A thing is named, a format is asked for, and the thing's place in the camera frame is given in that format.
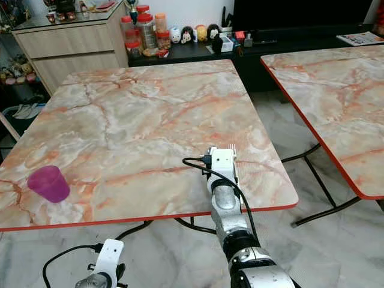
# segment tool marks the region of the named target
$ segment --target wooden cabinet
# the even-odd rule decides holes
[[[52,96],[70,73],[128,67],[120,29],[123,15],[125,6],[120,1],[113,11],[105,15],[105,19],[91,14],[91,17],[101,20],[88,19],[36,28],[27,26],[13,31],[13,34]]]

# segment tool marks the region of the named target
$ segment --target tile floor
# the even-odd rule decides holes
[[[278,91],[253,94],[257,111],[284,158],[316,143],[289,103]],[[337,202],[354,197],[322,150],[310,157]],[[374,201],[295,229],[290,223],[328,209],[330,205],[302,160],[285,164],[299,194],[297,207],[254,213],[259,238],[271,256],[303,288],[384,287],[384,213]],[[213,227],[209,217],[197,224]],[[44,287],[45,261],[74,245],[94,244],[137,225],[118,224],[41,231],[0,233],[0,288]],[[127,265],[122,282],[129,287],[230,287],[226,259],[214,235],[189,230],[174,220],[155,221],[124,239],[121,260]],[[69,254],[48,268],[54,288],[74,287],[88,275],[97,255]]]

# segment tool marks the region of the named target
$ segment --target marble-pattern table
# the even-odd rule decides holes
[[[207,215],[206,178],[181,160],[231,143],[253,211],[296,205],[231,61],[69,75],[0,167],[0,230]],[[45,165],[70,185],[61,203],[26,186]]]
[[[384,46],[262,57],[354,192],[384,198]]]

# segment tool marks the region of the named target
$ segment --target robotic arm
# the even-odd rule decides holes
[[[202,157],[207,168],[238,183],[236,149],[211,147]],[[219,243],[227,257],[231,288],[295,288],[290,276],[260,248],[257,236],[248,229],[241,200],[233,185],[217,175],[207,174],[212,193],[212,219]]]
[[[200,169],[201,166],[185,160],[200,160],[206,165],[202,169],[203,175],[207,176],[207,188],[212,194],[212,219],[229,264],[231,288],[300,288],[260,247],[251,215],[252,231],[249,230],[241,212],[235,159],[236,149],[233,146],[229,149],[211,147],[202,158],[183,160],[184,164]],[[123,242],[107,239],[96,265],[88,266],[93,270],[92,274],[79,281],[75,288],[127,287],[118,283],[125,270],[124,264],[118,265],[123,247]]]

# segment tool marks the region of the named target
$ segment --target red table edge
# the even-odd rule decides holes
[[[252,212],[261,212],[261,211],[274,211],[274,210],[290,209],[290,208],[295,207],[297,205],[297,203],[298,203],[298,201],[294,204],[285,205],[285,206],[251,208],[251,211]],[[93,226],[93,225],[103,225],[103,224],[120,224],[120,223],[149,221],[149,220],[164,220],[164,219],[173,219],[173,218],[197,217],[197,216],[206,216],[206,215],[210,215],[210,214],[211,214],[211,212],[197,212],[197,213],[173,214],[173,215],[139,217],[139,218],[129,218],[129,219],[116,219],[116,220],[104,220],[104,221],[92,221],[92,222],[79,222],[79,223],[68,223],[68,224],[20,226],[20,227],[6,227],[6,228],[0,227],[0,232],[42,230],[42,229],[54,229],[54,228],[66,228],[66,227]]]
[[[282,84],[278,81],[278,79],[275,77],[275,75],[272,73],[272,71],[269,69],[267,64],[264,62],[263,58],[260,57],[260,61],[262,65],[266,68],[268,73],[272,76],[272,78],[275,80],[276,84],[279,86],[280,90],[284,93],[284,95],[288,98],[288,100],[291,102],[292,106],[295,108],[295,110],[299,113],[301,119],[305,122],[307,127],[311,130],[312,134],[316,137],[317,141],[321,144],[321,146],[324,148],[325,152],[328,154],[328,156],[331,158],[332,162],[336,165],[337,169],[343,176],[343,178],[347,181],[349,187],[353,190],[353,192],[356,193],[357,196],[359,196],[361,199],[364,200],[379,200],[384,199],[384,196],[368,196],[365,195],[353,182],[353,180],[349,177],[348,173],[344,170],[340,162],[337,160],[335,155],[331,152],[331,150],[325,145],[325,142],[323,139],[318,135],[316,130],[312,127],[309,120],[304,116],[304,114],[300,111],[299,107],[295,104],[293,99],[289,96],[288,92],[284,89]]]

